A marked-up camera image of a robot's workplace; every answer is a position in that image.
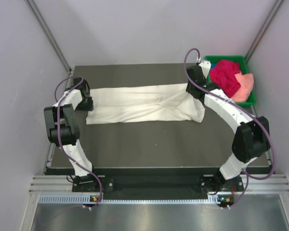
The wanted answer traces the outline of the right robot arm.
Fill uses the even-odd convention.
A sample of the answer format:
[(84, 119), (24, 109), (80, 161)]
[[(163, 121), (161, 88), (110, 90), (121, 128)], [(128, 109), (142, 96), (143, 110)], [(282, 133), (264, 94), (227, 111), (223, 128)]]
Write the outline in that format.
[(207, 82), (199, 64), (187, 67), (185, 71), (188, 75), (186, 92), (213, 110), (235, 134), (231, 155), (213, 175), (217, 189), (225, 191), (242, 170), (271, 148), (266, 136), (269, 122), (264, 116), (255, 117), (238, 108), (217, 84)]

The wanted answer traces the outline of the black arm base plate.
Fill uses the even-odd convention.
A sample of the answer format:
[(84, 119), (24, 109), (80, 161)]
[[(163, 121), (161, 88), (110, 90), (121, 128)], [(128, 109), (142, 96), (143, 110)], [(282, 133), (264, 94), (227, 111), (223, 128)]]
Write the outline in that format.
[(66, 179), (72, 183), (74, 192), (115, 192), (123, 189), (161, 189), (189, 187), (197, 192), (204, 190), (219, 191), (226, 181), (213, 176), (100, 176), (99, 181), (93, 176), (72, 177)]

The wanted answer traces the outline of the white t shirt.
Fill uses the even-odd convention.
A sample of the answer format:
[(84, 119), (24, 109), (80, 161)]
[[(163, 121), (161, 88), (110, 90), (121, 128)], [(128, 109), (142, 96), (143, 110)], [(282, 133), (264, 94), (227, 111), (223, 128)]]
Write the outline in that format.
[(94, 110), (86, 123), (133, 123), (145, 121), (202, 122), (205, 108), (185, 89), (187, 84), (92, 89)]

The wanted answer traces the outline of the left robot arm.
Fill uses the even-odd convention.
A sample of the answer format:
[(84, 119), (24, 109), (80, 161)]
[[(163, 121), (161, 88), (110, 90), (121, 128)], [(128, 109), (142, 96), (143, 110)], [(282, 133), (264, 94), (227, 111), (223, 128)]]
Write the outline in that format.
[(82, 77), (67, 79), (72, 79), (73, 85), (65, 89), (60, 99), (55, 99), (56, 104), (44, 108), (47, 137), (50, 143), (61, 149), (74, 168), (72, 183), (94, 191), (99, 187), (100, 180), (94, 175), (93, 165), (80, 144), (80, 128), (75, 114), (76, 111), (94, 110), (90, 86)]

